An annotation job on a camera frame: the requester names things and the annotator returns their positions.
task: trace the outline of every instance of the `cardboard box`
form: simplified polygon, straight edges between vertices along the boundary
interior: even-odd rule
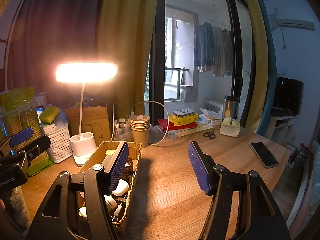
[[[72,135],[79,134],[80,109],[68,108],[66,113],[70,120]],[[106,106],[85,107],[82,109],[82,132],[92,132],[97,147],[103,141],[110,141],[110,127]]]
[[[97,163],[102,163],[104,158],[106,157],[106,150],[116,150],[119,143],[120,143],[119,141],[102,142],[98,147],[98,149],[92,154],[91,158],[87,160],[87,162],[81,167],[78,173],[86,172],[93,165]],[[136,177],[137,177],[139,166],[140,166],[141,149],[142,149],[141,143],[127,142],[127,144],[129,146],[129,157],[132,158],[133,170],[135,171],[135,173],[132,178],[131,187],[129,187],[128,198],[127,198],[126,206],[124,209],[124,215],[119,222],[112,222],[116,232],[123,233],[123,234],[125,233],[125,229],[128,223],[128,216],[129,216],[129,211],[130,211],[131,202],[133,198],[134,188],[136,185]],[[82,198],[79,195],[78,200],[79,200],[79,208],[80,208],[84,204],[84,198]]]

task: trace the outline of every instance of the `black tumbler lid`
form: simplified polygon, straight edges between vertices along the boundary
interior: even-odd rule
[[[229,100],[229,101],[239,101],[239,98],[235,96],[225,96],[223,99]]]

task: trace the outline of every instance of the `wooden floor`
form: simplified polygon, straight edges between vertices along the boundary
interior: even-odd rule
[[[303,171],[294,168],[291,169],[286,166],[276,187],[272,191],[272,195],[276,200],[285,221],[287,221],[294,202],[296,201],[302,174]]]

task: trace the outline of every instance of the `black scissors handle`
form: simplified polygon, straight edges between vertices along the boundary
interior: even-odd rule
[[[209,139],[214,139],[216,137],[216,134],[214,132],[205,132],[203,134],[203,137],[209,138]]]

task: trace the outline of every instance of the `person's finger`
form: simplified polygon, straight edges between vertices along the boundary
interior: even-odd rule
[[[4,207],[4,203],[3,201],[0,199],[0,211],[4,211],[5,207]]]

